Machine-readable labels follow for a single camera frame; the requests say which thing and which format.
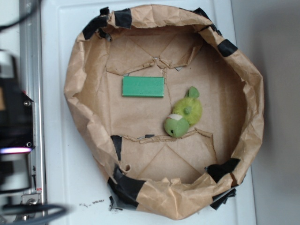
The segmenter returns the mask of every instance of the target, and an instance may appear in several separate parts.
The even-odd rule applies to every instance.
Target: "gray wall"
[[[300,1],[232,0],[238,47],[265,81],[265,132],[253,165],[258,225],[300,224]]]

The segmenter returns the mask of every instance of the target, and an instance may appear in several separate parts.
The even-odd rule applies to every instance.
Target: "screw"
[[[36,204],[37,204],[37,201],[34,200],[33,198],[31,198],[27,201],[27,205],[36,205]]]
[[[24,102],[24,106],[26,106],[26,107],[31,106],[31,102],[30,102],[30,101],[25,101],[25,102]]]

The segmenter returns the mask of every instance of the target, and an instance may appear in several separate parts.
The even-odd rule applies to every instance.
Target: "plush toy ear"
[[[199,96],[200,96],[199,91],[195,87],[190,87],[188,93],[186,94],[186,97],[190,97],[190,98],[198,98]]]

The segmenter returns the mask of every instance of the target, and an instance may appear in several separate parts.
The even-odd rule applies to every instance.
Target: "black tape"
[[[122,137],[113,135],[111,136],[112,142],[114,144],[114,148],[116,149],[116,153],[118,155],[118,160],[121,160],[121,151],[122,151]]]
[[[198,14],[198,15],[204,16],[205,18],[207,18],[207,19],[210,20],[210,18],[209,18],[208,15],[206,14],[206,12],[204,12],[204,10],[201,9],[201,8],[198,8],[198,9],[194,10],[193,13],[196,13],[196,14]]]
[[[83,29],[83,35],[84,39],[88,40],[90,39],[93,34],[101,27],[107,26],[107,19],[108,16],[97,16],[94,19],[92,19],[88,25]]]
[[[214,181],[218,183],[224,175],[231,173],[239,162],[240,159],[231,158],[222,165],[210,165],[206,167],[205,170],[214,179]]]
[[[151,138],[154,137],[155,135],[145,135],[145,138]]]
[[[100,16],[108,15],[108,14],[109,14],[109,8],[108,7],[100,9]]]
[[[207,19],[210,20],[210,18],[208,17],[208,15],[207,15],[207,14],[203,11],[203,9],[201,9],[201,8],[198,8],[198,9],[194,10],[193,13],[196,13],[196,14],[198,14],[198,15],[204,16],[205,18],[207,18]],[[209,28],[209,27],[211,27],[213,31],[215,31],[216,33],[218,33],[218,35],[222,36],[221,31],[218,30],[217,27],[216,27],[214,24],[209,25],[209,26],[207,26],[207,27],[204,27],[202,30],[205,30],[205,29],[207,29],[207,28]]]
[[[128,29],[131,28],[132,16],[131,10],[129,8],[120,11],[115,11],[114,16],[116,19],[116,26]]]
[[[217,210],[222,204],[226,204],[227,199],[230,197],[235,197],[236,196],[236,189],[230,189],[222,194],[219,194],[217,196],[214,196],[213,199],[217,198],[218,200],[215,201],[210,205],[213,209]]]
[[[110,198],[112,209],[136,210],[139,203],[133,201],[132,199],[124,195],[122,192],[120,192],[117,189],[117,184],[115,184],[111,178],[108,180],[108,185],[112,194]]]
[[[238,50],[237,46],[227,39],[222,41],[217,48],[223,57],[228,57]]]
[[[114,199],[114,208],[135,210],[138,206],[136,198],[142,189],[145,181],[135,180],[125,176],[118,166],[116,166],[113,174],[117,184],[110,178],[108,185],[111,188],[112,197]]]

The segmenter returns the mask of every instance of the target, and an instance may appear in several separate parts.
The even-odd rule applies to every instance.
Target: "crumpled brown paper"
[[[137,209],[182,219],[243,181],[262,144],[263,79],[241,51],[221,56],[224,38],[201,15],[146,5],[131,8],[131,16],[125,29],[109,14],[102,30],[111,42],[78,36],[65,96],[104,177],[114,180],[118,165],[126,176],[146,180]],[[165,96],[123,97],[123,75],[163,76]],[[184,137],[171,138],[164,120],[191,86],[200,92],[202,118]],[[112,135],[122,136],[120,161]],[[204,168],[230,158],[240,162],[216,183]]]

